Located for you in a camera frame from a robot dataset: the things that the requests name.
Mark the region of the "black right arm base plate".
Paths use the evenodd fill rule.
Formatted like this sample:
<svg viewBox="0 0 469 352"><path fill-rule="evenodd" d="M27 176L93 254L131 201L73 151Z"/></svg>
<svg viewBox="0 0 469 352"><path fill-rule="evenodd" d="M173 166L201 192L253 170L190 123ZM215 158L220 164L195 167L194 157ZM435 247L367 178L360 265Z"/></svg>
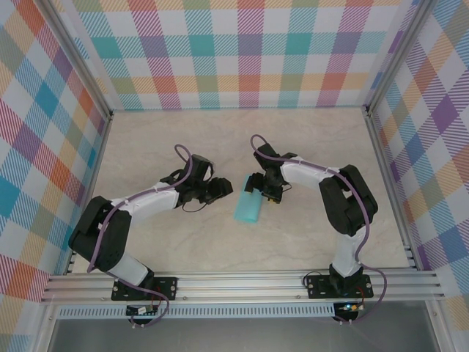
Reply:
<svg viewBox="0 0 469 352"><path fill-rule="evenodd" d="M329 275L308 275L303 278L309 299L319 298L373 298L374 291L369 275L363 275L358 282L339 293L330 283Z"/></svg>

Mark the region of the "aluminium frame post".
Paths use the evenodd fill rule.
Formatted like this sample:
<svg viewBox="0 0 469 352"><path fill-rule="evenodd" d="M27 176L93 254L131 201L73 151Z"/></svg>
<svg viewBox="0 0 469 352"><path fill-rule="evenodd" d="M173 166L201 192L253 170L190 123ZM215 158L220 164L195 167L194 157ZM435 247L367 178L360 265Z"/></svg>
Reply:
<svg viewBox="0 0 469 352"><path fill-rule="evenodd" d="M112 121L113 112L87 67L83 56L78 50L78 47L73 40L73 36L68 32L67 27L53 5L53 2L51 0L34 0L34 3L37 5L37 8L51 27L53 33L56 35L62 50L65 52L71 65L75 68L78 76L83 81L84 86L88 90L93 101L96 103L98 109L104 114L108 121Z"/></svg>
<svg viewBox="0 0 469 352"><path fill-rule="evenodd" d="M362 102L364 118L370 120L392 80L410 52L437 0L402 0L373 64Z"/></svg>

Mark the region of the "aluminium side rail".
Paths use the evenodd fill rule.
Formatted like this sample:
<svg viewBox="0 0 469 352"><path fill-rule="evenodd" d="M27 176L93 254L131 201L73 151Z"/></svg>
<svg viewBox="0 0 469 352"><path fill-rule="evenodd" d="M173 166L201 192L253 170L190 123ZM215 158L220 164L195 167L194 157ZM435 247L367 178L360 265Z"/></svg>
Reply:
<svg viewBox="0 0 469 352"><path fill-rule="evenodd" d="M387 164L384 153L384 146L383 143L380 141L380 137L378 136L377 127L374 123L373 115L365 106L362 108L362 114L366 128L369 133L369 137L371 139L374 153L377 157L377 162L380 168L385 190L387 192L387 196L391 204L391 209L393 211L394 219L396 221L396 225L400 237L402 239L402 244L404 246L404 251L407 256L409 267L413 270L420 270L421 268L419 258L418 255L414 254L413 239L410 236L404 211L402 210L402 206L399 203L393 175L390 166Z"/></svg>
<svg viewBox="0 0 469 352"><path fill-rule="evenodd" d="M106 150L108 137L109 137L109 134L111 132L111 126L112 126L113 120L114 120L114 111L110 111L108 116L107 116L106 123L105 123L105 129L104 129L104 132L103 132L102 142L100 144L98 154L97 154L97 156L95 158L95 162L93 164L92 175L91 175L89 187L86 191L85 197L84 197L82 205L81 205L81 212L79 213L80 216L82 215L82 213L86 209L87 204L89 203L89 201L91 200L91 198L93 196L95 186L96 186L96 182L97 182L97 177L98 177L98 174L99 174L99 171L100 171L100 166L101 166L102 160L103 160L103 155L104 155L105 150ZM75 262L75 253L72 249L68 248L66 254L67 254L67 256L66 256L65 263L63 265L62 275L70 274L73 271L73 264Z"/></svg>

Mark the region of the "small left circuit board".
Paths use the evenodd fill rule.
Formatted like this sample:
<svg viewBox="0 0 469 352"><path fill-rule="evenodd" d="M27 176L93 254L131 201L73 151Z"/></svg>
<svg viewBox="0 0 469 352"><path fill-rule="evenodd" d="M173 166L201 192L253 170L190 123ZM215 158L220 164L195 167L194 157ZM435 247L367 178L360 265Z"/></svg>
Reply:
<svg viewBox="0 0 469 352"><path fill-rule="evenodd" d="M158 307L150 305L145 306L126 306L125 314L127 316L154 316L158 313Z"/></svg>

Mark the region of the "grey metal sheet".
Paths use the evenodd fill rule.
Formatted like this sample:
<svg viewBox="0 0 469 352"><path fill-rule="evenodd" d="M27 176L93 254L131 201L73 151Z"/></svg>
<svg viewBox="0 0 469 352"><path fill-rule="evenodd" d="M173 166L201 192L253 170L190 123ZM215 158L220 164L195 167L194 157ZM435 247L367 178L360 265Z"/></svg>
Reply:
<svg viewBox="0 0 469 352"><path fill-rule="evenodd" d="M61 320L48 352L440 352L425 329L338 326L298 319Z"/></svg>

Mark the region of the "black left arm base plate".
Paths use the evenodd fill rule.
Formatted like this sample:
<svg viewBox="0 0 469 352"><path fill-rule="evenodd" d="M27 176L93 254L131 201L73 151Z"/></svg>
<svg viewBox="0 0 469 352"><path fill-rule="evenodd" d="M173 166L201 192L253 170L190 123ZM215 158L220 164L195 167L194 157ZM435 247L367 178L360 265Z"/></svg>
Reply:
<svg viewBox="0 0 469 352"><path fill-rule="evenodd" d="M177 277L150 277L144 279L140 287L165 295L170 301L175 300L177 293ZM111 292L112 301L151 301L152 295L115 280Z"/></svg>

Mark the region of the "teal cloth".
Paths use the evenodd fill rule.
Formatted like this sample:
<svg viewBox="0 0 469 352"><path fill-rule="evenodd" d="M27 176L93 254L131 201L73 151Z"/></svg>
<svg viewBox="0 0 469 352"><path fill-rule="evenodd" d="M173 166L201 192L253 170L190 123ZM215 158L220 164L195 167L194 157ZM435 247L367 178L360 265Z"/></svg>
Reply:
<svg viewBox="0 0 469 352"><path fill-rule="evenodd" d="M254 189L252 192L245 190L249 177L249 175L245 176L243 186L241 187L240 196L234 212L234 219L253 224L258 221L263 197L257 189Z"/></svg>

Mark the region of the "aluminium mounting rail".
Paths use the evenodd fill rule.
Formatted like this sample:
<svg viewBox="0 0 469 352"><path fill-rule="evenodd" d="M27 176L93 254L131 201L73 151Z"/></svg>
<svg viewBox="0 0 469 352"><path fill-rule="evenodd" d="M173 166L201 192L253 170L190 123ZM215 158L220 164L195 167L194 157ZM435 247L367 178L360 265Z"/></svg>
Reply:
<svg viewBox="0 0 469 352"><path fill-rule="evenodd" d="M306 302L305 271L161 272L177 277L175 301L183 303ZM370 301L428 301L445 298L433 271L412 268L368 271L374 291ZM44 304L111 303L114 279L105 274L71 273L52 276L43 293Z"/></svg>

